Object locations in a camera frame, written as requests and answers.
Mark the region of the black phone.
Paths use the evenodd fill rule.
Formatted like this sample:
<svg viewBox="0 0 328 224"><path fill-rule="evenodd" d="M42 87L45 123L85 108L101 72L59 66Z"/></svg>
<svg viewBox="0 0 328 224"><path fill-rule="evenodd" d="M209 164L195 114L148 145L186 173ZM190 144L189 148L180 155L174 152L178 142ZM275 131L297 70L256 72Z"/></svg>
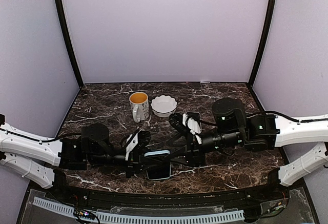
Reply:
<svg viewBox="0 0 328 224"><path fill-rule="evenodd" d="M163 180L171 177L171 165L164 164L147 170L149 180Z"/></svg>
<svg viewBox="0 0 328 224"><path fill-rule="evenodd" d="M198 112L187 112L186 124L188 128L195 132L201 133L200 114Z"/></svg>

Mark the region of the beige phone case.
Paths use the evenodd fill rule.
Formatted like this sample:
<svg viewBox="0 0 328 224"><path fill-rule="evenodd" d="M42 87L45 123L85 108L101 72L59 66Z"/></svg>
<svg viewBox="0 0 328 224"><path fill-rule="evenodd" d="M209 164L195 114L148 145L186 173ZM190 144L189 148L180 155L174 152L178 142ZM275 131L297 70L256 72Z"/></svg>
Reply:
<svg viewBox="0 0 328 224"><path fill-rule="evenodd" d="M192 134L200 134L200 133L195 133L193 131L191 131L189 128L188 128L188 125L186 124L186 120L187 120L187 113L183 114L183 119L182 119L182 123L183 125L185 125L185 127L187 128L187 130L189 132L191 132Z"/></svg>

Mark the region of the light blue phone case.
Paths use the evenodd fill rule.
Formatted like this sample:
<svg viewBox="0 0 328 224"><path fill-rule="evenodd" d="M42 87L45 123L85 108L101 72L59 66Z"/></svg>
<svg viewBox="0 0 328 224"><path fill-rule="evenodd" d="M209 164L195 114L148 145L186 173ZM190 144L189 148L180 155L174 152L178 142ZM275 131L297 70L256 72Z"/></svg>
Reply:
<svg viewBox="0 0 328 224"><path fill-rule="evenodd" d="M159 150L159 151L153 151L153 152L147 152L149 154L170 154L171 152L169 150Z"/></svg>

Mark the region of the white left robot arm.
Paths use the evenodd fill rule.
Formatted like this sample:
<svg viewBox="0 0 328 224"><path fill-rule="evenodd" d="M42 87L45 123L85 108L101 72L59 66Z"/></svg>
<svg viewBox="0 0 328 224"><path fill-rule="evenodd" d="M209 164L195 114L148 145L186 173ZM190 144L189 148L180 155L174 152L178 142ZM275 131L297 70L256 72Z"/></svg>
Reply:
<svg viewBox="0 0 328 224"><path fill-rule="evenodd" d="M171 176L171 163L164 161L170 151L147 151L151 134L136 130L128 135L124 145L116 149L109 142L109 129L100 123L83 127L81 132L55 138L37 136L9 125L1 115L1 165L11 168L61 201L72 198L72 189L65 185L66 177L38 164L46 162L65 170L84 171L87 165L119 166L126 177L146 171L149 180Z"/></svg>

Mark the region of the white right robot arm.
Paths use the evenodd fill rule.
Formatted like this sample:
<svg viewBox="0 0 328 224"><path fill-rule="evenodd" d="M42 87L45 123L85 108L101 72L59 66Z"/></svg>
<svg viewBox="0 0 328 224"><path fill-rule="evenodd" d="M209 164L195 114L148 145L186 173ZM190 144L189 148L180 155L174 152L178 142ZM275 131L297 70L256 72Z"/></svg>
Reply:
<svg viewBox="0 0 328 224"><path fill-rule="evenodd" d="M200 118L189 113L170 115L171 126L186 138L187 144L164 161L198 167L205 162L206 153L224 153L225 148L236 145L249 151L264 151L314 142L316 145L303 156L268 174L268 184L261 190L266 200L280 194L281 186L289 187L327 163L327 115L292 118L274 111L247 115L242 101L232 98L215 101L212 114L214 128L207 132L200 129Z"/></svg>

